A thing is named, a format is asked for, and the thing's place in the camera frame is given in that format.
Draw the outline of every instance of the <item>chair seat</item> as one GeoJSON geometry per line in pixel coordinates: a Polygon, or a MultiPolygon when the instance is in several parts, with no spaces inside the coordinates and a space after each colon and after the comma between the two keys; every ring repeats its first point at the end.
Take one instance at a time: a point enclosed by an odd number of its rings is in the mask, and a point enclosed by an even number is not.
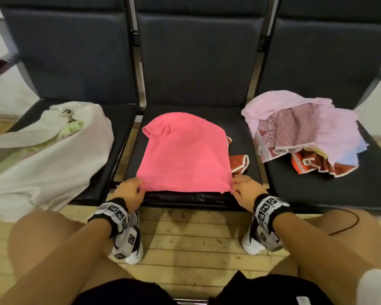
{"type": "MultiPolygon", "coordinates": [[[[65,100],[39,100],[36,102],[9,131],[20,130],[39,120],[43,111],[51,105],[62,104],[65,100]]],[[[112,123],[114,142],[107,163],[90,181],[90,185],[72,203],[79,205],[100,205],[109,191],[109,184],[113,180],[122,150],[137,114],[135,104],[100,104],[104,114],[112,123]]]]}
{"type": "Polygon", "coordinates": [[[299,175],[287,154],[265,163],[271,189],[296,213],[350,207],[381,214],[381,148],[361,124],[359,130],[370,146],[358,155],[358,169],[339,178],[317,171],[299,175]]]}
{"type": "MultiPolygon", "coordinates": [[[[142,128],[157,116],[168,112],[187,112],[202,117],[224,129],[233,142],[229,147],[230,155],[247,154],[250,159],[249,167],[244,174],[261,182],[255,149],[249,128],[241,115],[240,108],[201,107],[148,104],[142,118],[141,127],[134,149],[128,163],[125,179],[133,178],[140,167],[142,157],[147,148],[148,138],[142,128]]],[[[240,210],[241,208],[229,193],[182,193],[173,191],[148,192],[144,205],[155,207],[183,207],[198,209],[240,210]]]]}

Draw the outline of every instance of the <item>forearm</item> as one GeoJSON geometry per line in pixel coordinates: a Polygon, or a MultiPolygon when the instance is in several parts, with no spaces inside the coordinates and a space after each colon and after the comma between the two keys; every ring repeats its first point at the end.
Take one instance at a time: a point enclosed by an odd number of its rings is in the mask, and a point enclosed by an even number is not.
{"type": "Polygon", "coordinates": [[[71,304],[102,255],[110,233],[106,220],[92,220],[22,277],[0,298],[0,305],[71,304]]]}
{"type": "Polygon", "coordinates": [[[332,302],[356,303],[359,280],[375,266],[292,213],[277,216],[273,228],[291,257],[332,302]]]}

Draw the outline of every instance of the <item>thigh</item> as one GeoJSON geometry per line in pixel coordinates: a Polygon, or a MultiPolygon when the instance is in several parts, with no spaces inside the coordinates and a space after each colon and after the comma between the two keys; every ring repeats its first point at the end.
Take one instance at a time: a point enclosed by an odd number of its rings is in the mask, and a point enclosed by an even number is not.
{"type": "MultiPolygon", "coordinates": [[[[364,260],[375,265],[376,268],[381,268],[381,225],[366,211],[348,210],[355,213],[360,221],[353,228],[331,237],[340,241],[364,260]]],[[[331,210],[308,221],[327,234],[332,234],[355,224],[356,215],[342,210],[331,210]]],[[[298,265],[289,256],[279,262],[270,273],[296,277],[298,276],[298,265]]],[[[307,278],[305,270],[300,270],[300,276],[307,278]]]]}
{"type": "MultiPolygon", "coordinates": [[[[52,211],[35,211],[16,222],[8,238],[8,255],[15,278],[27,274],[82,226],[82,223],[52,211]]],[[[110,241],[82,291],[116,279],[132,278],[107,257],[112,246],[110,241]]]]}

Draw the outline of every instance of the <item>light blue cloth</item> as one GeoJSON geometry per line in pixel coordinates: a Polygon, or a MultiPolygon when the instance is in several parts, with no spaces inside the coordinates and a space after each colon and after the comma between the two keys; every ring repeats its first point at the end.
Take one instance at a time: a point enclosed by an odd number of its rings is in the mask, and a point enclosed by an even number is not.
{"type": "Polygon", "coordinates": [[[363,138],[361,138],[360,145],[356,149],[354,149],[350,152],[347,152],[336,163],[342,164],[342,165],[347,165],[347,166],[359,166],[357,154],[364,152],[367,149],[367,146],[369,146],[369,144],[366,143],[363,138]]]}

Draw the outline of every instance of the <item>row of seats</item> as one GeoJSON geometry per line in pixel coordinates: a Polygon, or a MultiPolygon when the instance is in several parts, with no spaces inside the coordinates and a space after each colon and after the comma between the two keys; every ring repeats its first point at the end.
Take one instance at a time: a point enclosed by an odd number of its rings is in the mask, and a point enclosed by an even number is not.
{"type": "MultiPolygon", "coordinates": [[[[35,122],[53,104],[99,103],[115,141],[107,164],[74,203],[102,203],[139,108],[128,23],[136,15],[147,106],[125,179],[141,163],[143,126],[181,111],[222,127],[233,139],[230,154],[248,154],[246,173],[261,181],[240,111],[270,0],[134,1],[135,13],[126,11],[128,0],[0,0],[40,97],[11,130],[35,122]]],[[[281,0],[267,43],[257,95],[288,89],[354,108],[381,67],[381,0],[281,0]]],[[[381,213],[381,149],[361,131],[370,147],[354,173],[299,176],[285,156],[266,165],[271,190],[299,212],[350,206],[381,213]]],[[[238,209],[231,195],[220,193],[147,193],[145,204],[238,209]]]]}

